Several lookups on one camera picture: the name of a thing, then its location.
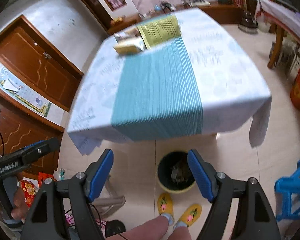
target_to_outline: sock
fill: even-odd
[[[163,216],[166,219],[168,219],[169,226],[171,226],[173,224],[173,217],[172,217],[171,214],[169,214],[169,213],[162,213],[160,216]]]
[[[182,222],[182,221],[178,221],[175,225],[174,225],[174,227],[173,227],[173,229],[176,229],[176,228],[179,228],[179,227],[188,227],[188,225],[185,223],[185,222]]]

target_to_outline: blue plastic stool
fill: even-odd
[[[297,163],[297,170],[290,177],[282,177],[276,181],[274,191],[282,194],[282,214],[276,216],[277,221],[282,219],[300,220],[300,207],[291,213],[291,196],[292,194],[300,195],[300,160]]]

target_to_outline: door handle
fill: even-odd
[[[51,59],[51,57],[50,57],[50,55],[49,55],[48,53],[44,52],[43,55],[44,55],[44,57],[45,57],[46,59]]]

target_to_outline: red box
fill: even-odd
[[[36,193],[34,185],[32,182],[23,179],[21,181],[21,187],[23,192],[25,193],[25,202],[27,203],[28,207],[30,207],[35,198]]]

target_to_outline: person's leg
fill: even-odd
[[[173,201],[168,193],[163,193],[158,198],[158,212],[160,216],[141,226],[133,228],[122,235],[128,240],[160,240],[168,231],[168,226],[173,224]],[[107,237],[107,240],[123,240],[119,235]]]
[[[175,224],[173,233],[169,236],[168,240],[191,240],[188,227],[197,221],[201,215],[201,211],[202,207],[198,204],[188,207]]]
[[[158,216],[147,221],[141,226],[137,226],[122,235],[128,240],[160,240],[168,230],[169,221],[166,217]],[[124,240],[121,236],[115,235],[107,237],[106,240]]]
[[[191,240],[188,227],[175,228],[168,240]]]

